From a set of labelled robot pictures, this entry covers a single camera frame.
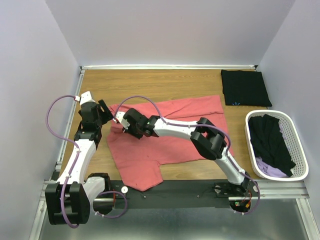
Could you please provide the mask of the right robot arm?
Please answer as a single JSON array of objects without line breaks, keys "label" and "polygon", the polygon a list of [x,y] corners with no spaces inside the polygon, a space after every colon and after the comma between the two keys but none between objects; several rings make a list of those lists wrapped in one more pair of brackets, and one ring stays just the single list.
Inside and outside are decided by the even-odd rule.
[{"label": "right robot arm", "polygon": [[134,108],[115,115],[123,131],[137,139],[145,137],[175,137],[191,141],[201,157],[215,161],[227,177],[226,193],[244,196],[249,187],[249,175],[230,153],[230,138],[207,118],[179,121],[152,115],[146,117]]}]

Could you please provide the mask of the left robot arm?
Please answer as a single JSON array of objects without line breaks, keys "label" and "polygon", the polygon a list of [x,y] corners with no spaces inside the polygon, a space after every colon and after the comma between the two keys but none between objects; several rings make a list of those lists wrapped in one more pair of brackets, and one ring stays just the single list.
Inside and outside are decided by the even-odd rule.
[{"label": "left robot arm", "polygon": [[81,103],[81,121],[74,138],[72,154],[63,174],[45,189],[48,219],[51,225],[77,228],[88,222],[94,199],[107,197],[112,189],[107,173],[85,174],[102,138],[102,126],[113,114],[101,99]]}]

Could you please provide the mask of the pink t-shirt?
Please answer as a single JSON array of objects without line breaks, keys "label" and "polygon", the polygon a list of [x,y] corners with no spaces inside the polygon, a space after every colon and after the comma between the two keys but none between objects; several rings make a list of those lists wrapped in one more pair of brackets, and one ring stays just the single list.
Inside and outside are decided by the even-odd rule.
[{"label": "pink t-shirt", "polygon": [[[216,127],[228,132],[219,95],[183,98],[139,104],[123,104],[120,111],[134,108],[146,117],[162,115],[169,120],[198,121],[207,118]],[[106,138],[123,183],[139,191],[146,191],[163,182],[160,166],[201,160],[190,140],[177,137],[142,137],[124,133],[121,124],[113,122]]]}]

